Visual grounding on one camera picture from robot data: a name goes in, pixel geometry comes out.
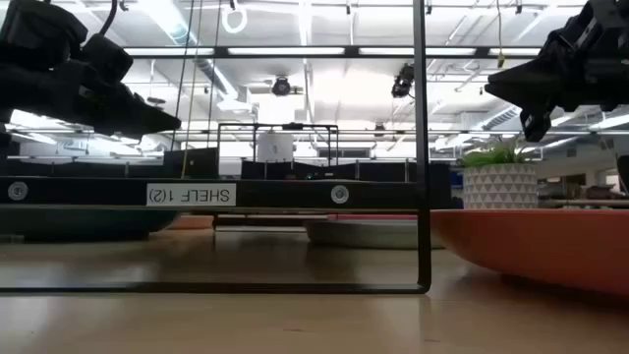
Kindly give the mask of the large orange plate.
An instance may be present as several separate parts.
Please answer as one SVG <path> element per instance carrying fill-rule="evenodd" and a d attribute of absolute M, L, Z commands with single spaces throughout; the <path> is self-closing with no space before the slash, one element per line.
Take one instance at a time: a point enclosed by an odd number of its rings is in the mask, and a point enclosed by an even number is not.
<path fill-rule="evenodd" d="M 430 223 L 446 248 L 476 266 L 629 297 L 629 210 L 440 209 Z"/>

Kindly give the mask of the white triangle pattern pot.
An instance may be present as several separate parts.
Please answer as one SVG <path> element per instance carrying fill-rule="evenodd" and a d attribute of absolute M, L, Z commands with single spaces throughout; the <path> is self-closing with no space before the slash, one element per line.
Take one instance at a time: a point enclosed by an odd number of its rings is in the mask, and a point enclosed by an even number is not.
<path fill-rule="evenodd" d="M 524 209 L 538 204 L 533 164 L 501 163 L 463 170 L 464 209 Z"/>

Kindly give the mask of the black metal shelf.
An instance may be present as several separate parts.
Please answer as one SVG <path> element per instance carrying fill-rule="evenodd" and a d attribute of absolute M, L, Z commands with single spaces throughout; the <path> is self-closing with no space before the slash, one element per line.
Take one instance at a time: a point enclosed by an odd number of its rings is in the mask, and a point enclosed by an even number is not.
<path fill-rule="evenodd" d="M 419 146 L 415 183 L 332 181 L 332 180 L 245 180 L 180 178 L 101 178 L 0 176 L 0 210 L 3 209 L 120 209 L 186 211 L 312 211 L 341 213 L 400 213 L 412 211 L 418 217 L 417 279 L 406 284 L 371 283 L 235 283 L 133 281 L 88 284 L 78 280 L 36 281 L 18 279 L 0 282 L 0 294 L 12 293 L 262 293 L 262 294 L 425 294 L 431 286 L 430 196 L 427 149 Z M 13 182 L 25 182 L 29 193 L 22 201 L 8 198 Z M 234 183 L 235 206 L 147 206 L 148 183 Z M 349 190 L 349 200 L 338 205 L 330 198 L 336 185 Z"/>

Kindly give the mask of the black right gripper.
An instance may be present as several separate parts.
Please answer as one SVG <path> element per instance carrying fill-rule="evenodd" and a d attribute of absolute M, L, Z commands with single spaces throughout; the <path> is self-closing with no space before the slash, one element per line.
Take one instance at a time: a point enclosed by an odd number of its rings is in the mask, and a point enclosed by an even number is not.
<path fill-rule="evenodd" d="M 538 56 L 490 75 L 485 91 L 523 108 L 525 141 L 538 143 L 553 107 L 602 111 L 629 105 L 629 0 L 588 0 L 581 12 L 548 35 Z"/>

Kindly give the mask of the black overhead frame bar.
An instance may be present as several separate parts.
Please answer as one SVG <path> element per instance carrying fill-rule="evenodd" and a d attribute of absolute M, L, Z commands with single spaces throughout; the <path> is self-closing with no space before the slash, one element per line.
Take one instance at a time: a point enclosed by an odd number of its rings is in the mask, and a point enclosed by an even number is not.
<path fill-rule="evenodd" d="M 134 58 L 142 59 L 236 59 L 236 58 L 413 58 L 413 46 L 183 46 L 126 47 Z M 491 46 L 428 46 L 424 56 L 428 59 L 532 59 L 538 47 Z"/>

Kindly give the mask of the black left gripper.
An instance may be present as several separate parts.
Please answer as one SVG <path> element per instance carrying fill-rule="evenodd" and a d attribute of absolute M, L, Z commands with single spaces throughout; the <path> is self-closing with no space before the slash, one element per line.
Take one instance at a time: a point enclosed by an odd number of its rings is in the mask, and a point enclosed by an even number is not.
<path fill-rule="evenodd" d="M 181 127 L 176 116 L 77 60 L 45 69 L 0 61 L 0 128 L 16 110 L 134 139 Z"/>

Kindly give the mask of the white shelf label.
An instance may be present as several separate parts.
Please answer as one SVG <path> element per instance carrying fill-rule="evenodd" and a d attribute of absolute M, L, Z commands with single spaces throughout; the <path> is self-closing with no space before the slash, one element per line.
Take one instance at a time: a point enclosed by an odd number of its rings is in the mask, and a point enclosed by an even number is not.
<path fill-rule="evenodd" d="M 148 207 L 234 207 L 234 183 L 148 183 Z"/>

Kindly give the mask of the dark green plate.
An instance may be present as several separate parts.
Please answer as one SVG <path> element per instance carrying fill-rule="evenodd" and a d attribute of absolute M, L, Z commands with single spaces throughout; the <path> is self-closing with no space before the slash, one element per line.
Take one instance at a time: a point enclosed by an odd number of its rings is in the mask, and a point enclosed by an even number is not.
<path fill-rule="evenodd" d="M 170 210 L 3 209 L 0 237 L 20 236 L 27 243 L 139 241 L 178 216 Z"/>

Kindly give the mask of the long black partition panel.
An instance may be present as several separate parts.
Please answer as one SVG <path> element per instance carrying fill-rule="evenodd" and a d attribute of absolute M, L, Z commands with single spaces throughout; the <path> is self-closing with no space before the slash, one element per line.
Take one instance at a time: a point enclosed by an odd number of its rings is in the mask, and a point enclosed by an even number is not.
<path fill-rule="evenodd" d="M 346 164 L 314 165 L 296 161 L 241 164 L 243 180 L 360 180 L 370 182 L 416 182 L 414 161 L 374 162 L 354 160 Z"/>

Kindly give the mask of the background desk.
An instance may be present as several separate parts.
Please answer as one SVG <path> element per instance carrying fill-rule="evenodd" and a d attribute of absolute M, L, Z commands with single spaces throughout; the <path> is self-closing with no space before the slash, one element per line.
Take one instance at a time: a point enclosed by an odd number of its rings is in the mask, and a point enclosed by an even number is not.
<path fill-rule="evenodd" d="M 594 208 L 629 208 L 629 200 L 540 200 L 539 208 L 594 207 Z"/>

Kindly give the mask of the white cylinder container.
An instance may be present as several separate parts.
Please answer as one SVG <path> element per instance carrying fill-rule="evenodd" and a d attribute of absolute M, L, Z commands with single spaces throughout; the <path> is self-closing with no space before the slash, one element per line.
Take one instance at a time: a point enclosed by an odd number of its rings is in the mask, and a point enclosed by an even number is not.
<path fill-rule="evenodd" d="M 286 162 L 294 157 L 294 141 L 290 134 L 263 132 L 257 137 L 258 162 Z"/>

